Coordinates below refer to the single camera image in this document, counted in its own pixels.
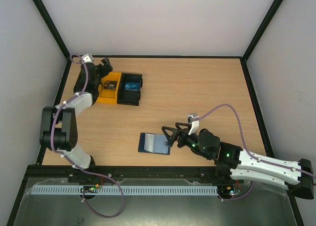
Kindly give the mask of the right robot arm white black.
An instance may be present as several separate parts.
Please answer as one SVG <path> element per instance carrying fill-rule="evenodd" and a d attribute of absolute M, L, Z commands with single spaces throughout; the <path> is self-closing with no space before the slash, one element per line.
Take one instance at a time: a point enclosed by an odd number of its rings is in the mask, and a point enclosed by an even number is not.
<path fill-rule="evenodd" d="M 199 133 L 192 126 L 176 123 L 175 127 L 163 126 L 162 132 L 170 146 L 177 143 L 179 148 L 190 150 L 216 166 L 215 176 L 220 182 L 246 180 L 279 187 L 301 199 L 314 198 L 314 173 L 312 163 L 307 159 L 286 161 L 271 158 L 220 141 L 207 129 Z"/>

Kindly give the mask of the blue card holder wallet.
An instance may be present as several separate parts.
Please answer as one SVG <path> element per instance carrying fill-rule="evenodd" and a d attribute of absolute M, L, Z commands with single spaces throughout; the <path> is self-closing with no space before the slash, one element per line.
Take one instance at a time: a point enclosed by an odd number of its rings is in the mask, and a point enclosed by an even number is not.
<path fill-rule="evenodd" d="M 140 133 L 138 152 L 170 155 L 170 148 L 164 134 Z"/>

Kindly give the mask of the black card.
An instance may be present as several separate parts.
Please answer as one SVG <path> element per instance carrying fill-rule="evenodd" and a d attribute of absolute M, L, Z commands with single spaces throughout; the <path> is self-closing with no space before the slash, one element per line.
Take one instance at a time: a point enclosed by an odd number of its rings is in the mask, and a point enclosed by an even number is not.
<path fill-rule="evenodd" d="M 116 90 L 117 87 L 117 81 L 116 80 L 107 80 L 104 82 L 104 89 L 109 89 L 109 90 Z"/>

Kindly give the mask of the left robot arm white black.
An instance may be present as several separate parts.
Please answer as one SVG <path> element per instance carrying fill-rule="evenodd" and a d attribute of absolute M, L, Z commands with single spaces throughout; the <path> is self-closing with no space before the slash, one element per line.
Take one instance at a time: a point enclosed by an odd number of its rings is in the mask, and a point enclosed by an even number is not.
<path fill-rule="evenodd" d="M 77 116 L 94 105 L 102 91 L 102 78 L 113 71 L 108 58 L 94 64 L 94 58 L 79 57 L 80 73 L 74 94 L 63 103 L 45 107 L 41 114 L 39 142 L 41 146 L 68 160 L 75 169 L 86 170 L 94 165 L 93 157 L 78 144 Z"/>

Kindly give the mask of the blue white credit card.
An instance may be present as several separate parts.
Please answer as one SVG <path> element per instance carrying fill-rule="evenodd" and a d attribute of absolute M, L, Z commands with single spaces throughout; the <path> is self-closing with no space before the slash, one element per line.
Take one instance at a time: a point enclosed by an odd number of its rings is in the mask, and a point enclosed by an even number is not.
<path fill-rule="evenodd" d="M 124 85 L 124 89 L 129 90 L 129 91 L 138 91 L 139 90 L 139 83 L 126 82 Z"/>

